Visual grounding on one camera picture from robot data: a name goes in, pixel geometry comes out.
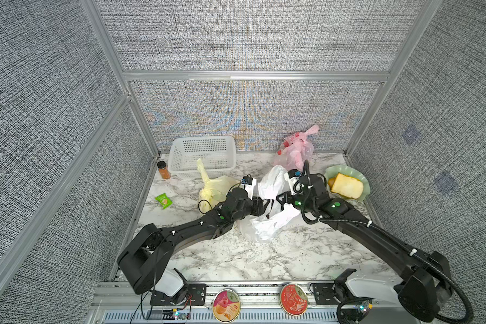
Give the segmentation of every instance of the bread slice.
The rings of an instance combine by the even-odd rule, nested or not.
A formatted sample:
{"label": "bread slice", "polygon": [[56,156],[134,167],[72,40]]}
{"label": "bread slice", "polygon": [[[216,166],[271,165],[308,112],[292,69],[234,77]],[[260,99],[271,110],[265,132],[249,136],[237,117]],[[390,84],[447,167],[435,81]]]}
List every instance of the bread slice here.
{"label": "bread slice", "polygon": [[342,173],[337,174],[335,183],[331,186],[331,192],[353,199],[360,197],[363,191],[364,184],[360,180]]}

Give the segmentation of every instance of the pink plastic bag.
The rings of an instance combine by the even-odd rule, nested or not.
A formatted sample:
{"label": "pink plastic bag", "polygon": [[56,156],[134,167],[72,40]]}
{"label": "pink plastic bag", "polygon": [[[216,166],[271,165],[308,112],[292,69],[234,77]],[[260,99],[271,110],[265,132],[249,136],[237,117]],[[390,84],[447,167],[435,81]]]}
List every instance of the pink plastic bag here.
{"label": "pink plastic bag", "polygon": [[315,134],[319,131],[318,125],[313,125],[306,132],[297,132],[288,137],[281,144],[274,159],[274,165],[282,165],[286,170],[296,168],[303,169],[304,160],[310,160],[313,155],[313,144],[308,135]]}

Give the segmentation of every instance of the white plastic basket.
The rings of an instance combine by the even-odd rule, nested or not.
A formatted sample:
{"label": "white plastic basket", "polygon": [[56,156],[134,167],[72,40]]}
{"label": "white plastic basket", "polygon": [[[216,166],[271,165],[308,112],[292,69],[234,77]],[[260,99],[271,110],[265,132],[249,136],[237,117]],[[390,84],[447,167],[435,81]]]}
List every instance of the white plastic basket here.
{"label": "white plastic basket", "polygon": [[196,161],[201,158],[209,178],[229,174],[236,167],[236,143],[231,136],[182,137],[175,139],[168,171],[181,179],[199,179]]}

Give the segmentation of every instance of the textured gray panel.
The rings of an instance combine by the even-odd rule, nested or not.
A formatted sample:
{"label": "textured gray panel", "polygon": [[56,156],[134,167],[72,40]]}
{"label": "textured gray panel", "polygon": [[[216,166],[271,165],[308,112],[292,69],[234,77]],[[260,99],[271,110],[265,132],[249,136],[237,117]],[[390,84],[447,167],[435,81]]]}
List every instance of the textured gray panel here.
{"label": "textured gray panel", "polygon": [[344,150],[378,87],[374,81],[132,81],[162,150],[178,137],[231,135],[239,150],[277,150],[321,126],[317,150]]}
{"label": "textured gray panel", "polygon": [[97,0],[125,69],[388,70],[424,0]]}
{"label": "textured gray panel", "polygon": [[0,1],[0,258],[120,93],[78,1]]}
{"label": "textured gray panel", "polygon": [[106,281],[152,156],[126,107],[0,298],[0,323],[81,324]]}
{"label": "textured gray panel", "polygon": [[443,3],[351,159],[383,225],[447,256],[486,323],[486,1]]}

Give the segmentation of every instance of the green snack packet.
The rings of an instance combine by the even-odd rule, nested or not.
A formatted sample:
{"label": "green snack packet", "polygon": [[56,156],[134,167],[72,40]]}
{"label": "green snack packet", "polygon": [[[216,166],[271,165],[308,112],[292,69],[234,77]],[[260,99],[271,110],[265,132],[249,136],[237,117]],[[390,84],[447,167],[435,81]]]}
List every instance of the green snack packet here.
{"label": "green snack packet", "polygon": [[162,209],[166,209],[169,207],[169,205],[173,204],[171,199],[169,199],[165,193],[156,196],[155,199],[162,204]]}

